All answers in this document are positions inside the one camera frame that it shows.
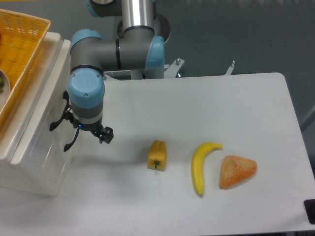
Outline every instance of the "wicker basket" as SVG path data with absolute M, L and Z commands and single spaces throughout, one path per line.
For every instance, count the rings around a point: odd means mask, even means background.
M 0 130 L 23 95 L 34 59 L 50 21 L 0 9 L 0 69 L 7 75 L 11 93 L 0 111 Z

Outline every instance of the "yellow bell pepper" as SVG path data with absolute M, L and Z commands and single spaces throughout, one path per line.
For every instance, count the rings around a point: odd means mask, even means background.
M 166 167 L 166 153 L 166 143 L 163 141 L 155 140 L 152 143 L 148 154 L 148 167 L 150 169 L 163 171 Z

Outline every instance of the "white table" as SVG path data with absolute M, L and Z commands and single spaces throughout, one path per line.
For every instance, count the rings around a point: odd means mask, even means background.
M 315 181 L 284 77 L 255 74 L 105 83 L 111 144 L 81 132 L 59 195 L 0 188 L 1 235 L 201 236 L 314 230 L 303 206 Z M 167 143 L 165 172 L 149 170 L 153 140 Z M 190 161 L 203 142 L 205 192 Z M 258 164 L 254 177 L 218 187 L 226 155 Z

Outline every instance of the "banana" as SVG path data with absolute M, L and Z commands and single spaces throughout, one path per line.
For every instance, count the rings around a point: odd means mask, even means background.
M 191 160 L 192 183 L 193 183 L 196 193 L 199 196 L 203 195 L 203 189 L 204 189 L 203 173 L 202 173 L 203 159 L 205 158 L 206 154 L 208 154 L 212 150 L 222 149 L 222 147 L 223 147 L 222 144 L 203 143 L 197 148 L 197 150 L 192 156 L 192 160 Z

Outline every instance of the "bread slice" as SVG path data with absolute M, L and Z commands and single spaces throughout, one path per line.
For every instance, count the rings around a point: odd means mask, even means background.
M 222 162 L 219 187 L 227 189 L 256 173 L 257 163 L 240 156 L 226 156 Z

